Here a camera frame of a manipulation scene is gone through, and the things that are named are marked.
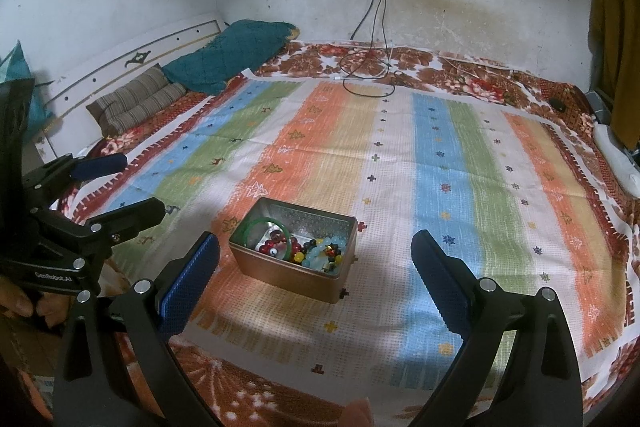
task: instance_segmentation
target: teal pillow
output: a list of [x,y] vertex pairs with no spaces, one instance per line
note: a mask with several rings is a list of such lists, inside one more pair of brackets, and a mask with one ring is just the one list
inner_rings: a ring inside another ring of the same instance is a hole
[[236,21],[203,48],[169,62],[162,73],[192,91],[218,94],[227,80],[246,68],[257,70],[299,34],[286,22]]
[[[15,45],[4,60],[0,62],[0,83],[9,82],[11,80],[19,80],[20,78],[31,78],[31,71],[24,60],[22,46],[20,41]],[[46,126],[47,121],[53,116],[53,113],[44,107],[42,97],[38,87],[33,89],[31,96],[31,105],[29,107],[29,123],[27,131],[24,133],[24,142],[28,142],[33,136]]]

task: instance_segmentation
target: bed headboard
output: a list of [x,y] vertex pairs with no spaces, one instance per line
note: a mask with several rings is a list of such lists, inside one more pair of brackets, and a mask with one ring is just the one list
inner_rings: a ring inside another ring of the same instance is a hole
[[53,122],[33,141],[44,162],[77,154],[102,137],[86,110],[97,98],[123,86],[146,68],[164,66],[203,47],[224,29],[216,13],[199,15],[124,42],[69,71],[42,90]]

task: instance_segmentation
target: metal bolt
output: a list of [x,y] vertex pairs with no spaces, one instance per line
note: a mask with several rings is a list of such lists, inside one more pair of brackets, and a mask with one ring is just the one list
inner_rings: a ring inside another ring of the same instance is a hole
[[495,283],[493,279],[489,279],[489,277],[484,277],[484,279],[480,280],[480,287],[486,292],[495,291],[498,285]]
[[136,293],[145,293],[151,288],[151,281],[147,279],[142,279],[133,286],[133,290]]
[[76,298],[78,302],[87,302],[91,298],[91,292],[89,290],[82,290]]
[[552,301],[556,298],[556,292],[554,292],[551,288],[542,288],[542,296],[546,300]]

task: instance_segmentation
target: rolled gray striped cushion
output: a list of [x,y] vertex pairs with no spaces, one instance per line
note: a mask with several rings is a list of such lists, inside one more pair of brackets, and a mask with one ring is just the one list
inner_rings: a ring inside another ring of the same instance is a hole
[[113,137],[152,117],[186,93],[184,86],[169,84],[156,64],[86,108],[100,126],[102,136]]

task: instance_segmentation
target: rectangular container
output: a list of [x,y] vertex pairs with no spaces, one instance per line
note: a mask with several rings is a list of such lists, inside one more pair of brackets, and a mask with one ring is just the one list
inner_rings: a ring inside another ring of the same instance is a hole
[[[242,244],[244,227],[259,217],[273,217],[295,236],[345,237],[347,243],[342,254],[340,271],[334,275],[326,274],[255,251],[258,241],[269,228],[268,223],[258,223],[252,228],[245,247]],[[245,275],[293,293],[333,304],[340,298],[340,292],[354,260],[357,229],[358,222],[355,217],[270,198],[260,198],[229,238],[229,246],[240,271]]]

